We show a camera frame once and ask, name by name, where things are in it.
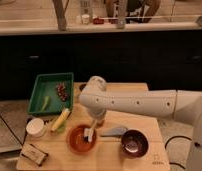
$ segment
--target dark cabinet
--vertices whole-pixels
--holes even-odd
[[[30,98],[38,74],[202,90],[202,30],[0,36],[0,99]]]

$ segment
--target wooden cutting board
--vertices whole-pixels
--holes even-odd
[[[169,171],[169,162],[162,141],[161,133],[155,118],[139,115],[107,111],[105,123],[96,131],[101,132],[124,125],[129,129],[141,131],[148,139],[149,148],[141,158],[127,158],[122,150],[119,138],[99,137],[95,147],[85,155],[74,154],[67,146],[68,131],[79,124],[91,124],[92,119],[86,109],[78,103],[79,85],[75,83],[74,108],[66,121],[65,131],[51,133],[51,122],[48,123],[44,136],[34,138],[27,136],[26,144],[32,143],[41,150],[49,153],[45,163],[39,167],[24,157],[19,157],[17,170],[63,170],[63,171]],[[147,91],[143,83],[108,83],[110,91]]]

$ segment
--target small white cup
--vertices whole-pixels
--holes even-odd
[[[89,14],[83,14],[82,15],[82,22],[83,22],[83,24],[89,24],[89,19],[90,19],[90,15]]]
[[[41,137],[46,130],[44,121],[40,118],[34,118],[27,124],[26,130],[33,137]]]

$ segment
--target brown bowl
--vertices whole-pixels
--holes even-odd
[[[87,138],[84,137],[84,129],[90,128],[89,125],[78,125],[71,129],[67,136],[67,144],[70,150],[77,154],[84,154],[89,152],[96,144],[97,133],[94,130],[92,142],[88,142]]]
[[[142,157],[148,150],[148,141],[137,130],[126,131],[121,138],[122,149],[129,157]]]

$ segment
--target green plastic tray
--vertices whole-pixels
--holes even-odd
[[[67,100],[61,101],[56,90],[59,83],[64,82],[66,85]],[[28,113],[32,115],[50,115],[59,114],[63,108],[73,107],[73,73],[58,73],[58,74],[40,74],[36,77]],[[50,97],[49,103],[45,110],[42,110],[44,99]]]

